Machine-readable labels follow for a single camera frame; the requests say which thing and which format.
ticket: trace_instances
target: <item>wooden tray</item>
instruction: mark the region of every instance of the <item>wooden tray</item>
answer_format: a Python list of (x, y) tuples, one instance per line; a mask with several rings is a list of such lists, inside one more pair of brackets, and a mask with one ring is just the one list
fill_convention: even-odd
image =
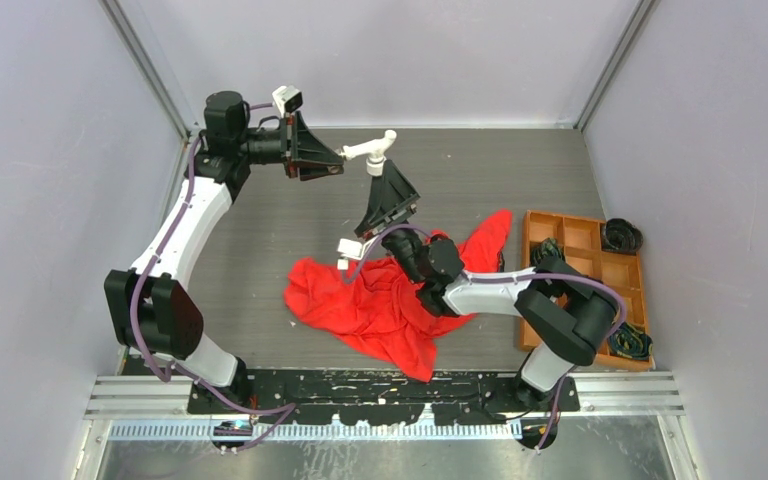
[[(640, 256), (603, 252), (599, 233), (602, 224), (604, 222), (592, 218), (528, 211), (522, 229), (522, 267), (531, 266), (532, 247), (547, 237), (554, 237), (563, 247), (567, 263), (583, 275), (602, 280), (616, 290), (625, 299), (628, 308), (626, 321), (649, 334)], [(524, 319), (520, 319), (519, 347), (532, 350), (539, 344), (537, 333)], [(634, 371), (654, 367), (651, 356), (647, 361), (619, 357), (609, 351), (607, 342), (599, 348), (595, 363)]]

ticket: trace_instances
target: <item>red cloth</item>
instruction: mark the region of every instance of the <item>red cloth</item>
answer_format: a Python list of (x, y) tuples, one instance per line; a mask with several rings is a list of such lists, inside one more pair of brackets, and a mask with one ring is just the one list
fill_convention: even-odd
[[(467, 270), (497, 271), (511, 219), (510, 211), (500, 210), (458, 245)], [(345, 284), (342, 275), (336, 267), (303, 258), (288, 275), (284, 302), (307, 325), (331, 332), (361, 353), (395, 363), (418, 380), (431, 380), (437, 356), (434, 337), (474, 316), (437, 318), (425, 311), (416, 298), (419, 286), (410, 283), (392, 257), (366, 262), (352, 284)]]

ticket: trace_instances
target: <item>gray tabletop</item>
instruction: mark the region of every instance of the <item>gray tabletop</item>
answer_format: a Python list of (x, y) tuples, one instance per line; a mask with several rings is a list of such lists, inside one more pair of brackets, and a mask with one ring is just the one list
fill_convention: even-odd
[[(317, 132), (335, 148), (381, 134)], [(388, 158), (422, 196), (411, 222), (426, 229), (441, 229), (459, 242), (483, 218), (511, 210), (508, 270), (520, 264), (526, 210), (603, 218), (587, 148), (573, 130), (404, 129)], [(344, 175), (305, 183), (288, 180), (275, 166), (254, 167), (205, 245), (189, 286), (208, 335), (222, 348), (250, 366), (389, 367), (305, 326), (282, 296), (298, 259), (336, 264), (338, 240), (353, 238), (369, 195), (363, 162), (349, 163)], [(517, 328), (512, 317), (480, 315), (436, 340), (436, 367), (516, 369), (523, 360), (514, 343)]]

